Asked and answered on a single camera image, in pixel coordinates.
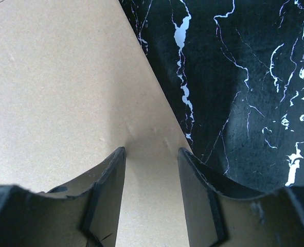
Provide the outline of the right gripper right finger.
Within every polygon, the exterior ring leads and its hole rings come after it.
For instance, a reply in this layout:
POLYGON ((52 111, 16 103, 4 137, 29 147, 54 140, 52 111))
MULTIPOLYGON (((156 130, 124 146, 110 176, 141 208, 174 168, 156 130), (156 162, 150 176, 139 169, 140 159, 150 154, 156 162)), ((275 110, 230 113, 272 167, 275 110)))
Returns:
POLYGON ((262 193, 185 148, 177 160, 190 246, 304 246, 304 186, 262 193))

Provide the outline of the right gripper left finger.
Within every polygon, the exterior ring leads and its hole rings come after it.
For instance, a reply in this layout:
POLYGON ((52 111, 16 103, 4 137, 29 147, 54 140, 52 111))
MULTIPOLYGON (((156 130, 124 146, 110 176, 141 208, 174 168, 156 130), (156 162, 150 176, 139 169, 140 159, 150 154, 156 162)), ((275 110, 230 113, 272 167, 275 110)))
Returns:
POLYGON ((0 185, 0 246, 115 246, 125 170, 119 147, 48 192, 0 185))

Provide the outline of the cardboard box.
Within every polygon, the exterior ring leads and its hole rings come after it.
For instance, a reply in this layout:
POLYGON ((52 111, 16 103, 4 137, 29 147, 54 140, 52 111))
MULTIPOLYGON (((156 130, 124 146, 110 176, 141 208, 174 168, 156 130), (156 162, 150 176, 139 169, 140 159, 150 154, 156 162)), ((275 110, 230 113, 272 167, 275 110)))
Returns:
POLYGON ((117 246, 187 246, 188 143, 119 1, 0 1, 0 184, 48 191, 118 147, 117 246))

